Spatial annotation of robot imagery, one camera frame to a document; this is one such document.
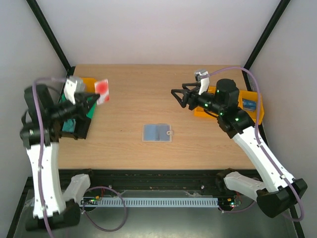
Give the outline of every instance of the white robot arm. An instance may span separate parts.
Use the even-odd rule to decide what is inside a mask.
[[[235,82],[221,79],[216,84],[215,94],[211,94],[207,92],[208,72],[198,70],[195,78],[196,83],[185,83],[182,85],[183,89],[172,89],[172,95],[183,108],[188,104],[190,110],[199,106],[208,114],[216,114],[219,127],[247,154],[263,180],[257,181],[227,169],[219,175],[225,187],[256,201],[269,217],[275,217],[296,204],[297,200],[286,180],[290,181],[299,197],[306,191],[307,184],[302,178],[295,179],[280,164],[258,132],[258,139],[256,138],[253,120],[238,107],[239,89]]]
[[[63,122],[68,119],[82,118],[90,110],[99,94],[85,93],[82,79],[71,77],[64,87],[66,100],[54,104],[48,88],[44,84],[37,85],[37,94],[44,126],[44,150],[42,168],[39,168],[40,157],[40,130],[39,121],[35,112],[32,88],[25,90],[24,98],[28,105],[30,122],[22,117],[23,128],[20,137],[30,159],[34,183],[34,210],[33,219],[26,224],[27,230],[45,228],[44,207],[42,207],[39,191],[38,171],[42,170],[42,192],[45,201],[45,210],[53,229],[75,226],[80,220],[79,203],[85,191],[90,187],[88,175],[81,174],[72,177],[71,183],[62,194],[58,174],[58,148],[60,132]]]

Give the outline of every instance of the wooden table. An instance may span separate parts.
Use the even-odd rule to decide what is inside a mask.
[[[170,91],[194,82],[194,71],[228,65],[78,65],[75,75],[109,80],[110,101],[96,108],[86,140],[62,138],[60,169],[212,170],[254,169],[245,153],[215,119],[195,117]],[[240,70],[211,78],[234,79],[246,89]],[[172,142],[142,142],[144,124],[172,126]]]

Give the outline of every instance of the red and white card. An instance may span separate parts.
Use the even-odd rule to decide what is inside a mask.
[[[100,97],[97,100],[97,105],[109,101],[109,85],[107,79],[95,83],[95,93],[100,94]]]

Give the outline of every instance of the black metal frame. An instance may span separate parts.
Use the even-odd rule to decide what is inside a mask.
[[[52,32],[48,22],[46,21],[39,5],[37,4],[36,0],[26,0],[33,11],[34,15],[36,16],[39,24],[41,25],[42,29],[44,30],[46,36],[48,37],[50,43],[52,44],[55,52],[57,53],[60,61],[64,65],[67,76],[71,76],[74,73],[75,66],[70,66],[65,54],[63,53],[54,33]],[[250,69],[254,61],[256,60],[259,52],[261,51],[262,47],[264,46],[266,40],[270,36],[271,32],[273,31],[275,25],[277,24],[278,20],[282,16],[284,10],[288,6],[290,0],[281,0],[279,5],[277,6],[275,12],[273,13],[270,21],[268,22],[266,28],[264,29],[261,37],[259,38],[256,46],[254,47],[250,57],[248,58],[244,68]],[[252,91],[248,76],[245,72],[243,73],[243,77],[247,86],[248,91]],[[267,144],[266,136],[263,130],[263,127],[260,126],[260,133],[262,138]],[[201,185],[213,184],[215,174],[219,171],[212,170],[212,171],[108,171],[108,170],[95,170],[94,172],[94,180],[92,184],[100,185],[112,185],[116,187],[119,191],[124,190],[126,188],[142,188],[142,190],[148,187],[148,190],[156,189],[159,190],[161,187],[165,190],[167,189],[179,189],[184,190],[184,187],[191,186],[193,190],[201,190]],[[256,170],[241,170],[239,171],[241,174],[246,176],[254,176],[258,177],[258,173]],[[76,173],[75,170],[60,170],[60,185],[62,189],[65,189],[66,186],[69,184],[71,177]],[[7,238],[12,238],[14,236],[23,206],[26,199],[26,195],[28,190],[33,189],[33,181],[32,177],[29,177],[26,181],[24,190],[22,192],[17,210],[14,214]],[[212,186],[210,189],[206,189],[205,191],[201,190],[201,192],[205,195],[214,195],[217,197],[228,197],[232,196],[230,192],[226,194],[220,194],[217,192],[217,189],[214,189]],[[296,213],[295,207],[291,207],[290,209],[291,215],[293,218],[297,218],[298,215]],[[304,233],[299,222],[294,222],[294,226],[297,232],[297,236],[299,238],[303,238]]]

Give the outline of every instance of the orange box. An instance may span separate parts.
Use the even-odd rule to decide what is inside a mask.
[[[82,78],[84,84],[86,85],[86,92],[94,93],[95,92],[95,82],[97,80],[95,78]]]
[[[209,87],[208,88],[208,92],[209,93],[215,93],[216,91],[216,87]],[[243,104],[242,104],[242,99],[247,99],[250,101],[254,101],[257,102],[258,100],[258,93],[257,92],[250,92],[250,91],[245,91],[245,90],[240,90],[239,93],[239,99],[238,99],[238,107],[243,109]],[[251,111],[247,111],[246,112],[249,114],[249,116],[252,118],[252,120],[255,122],[257,119],[257,111],[251,112]],[[194,109],[194,115],[197,117],[204,117],[204,118],[213,118],[214,117],[208,115],[207,113],[204,112],[204,109],[201,107],[196,107]],[[263,108],[263,103],[262,103],[262,95],[261,95],[261,107],[260,107],[260,118],[259,118],[259,124],[262,123],[264,117],[264,108]]]

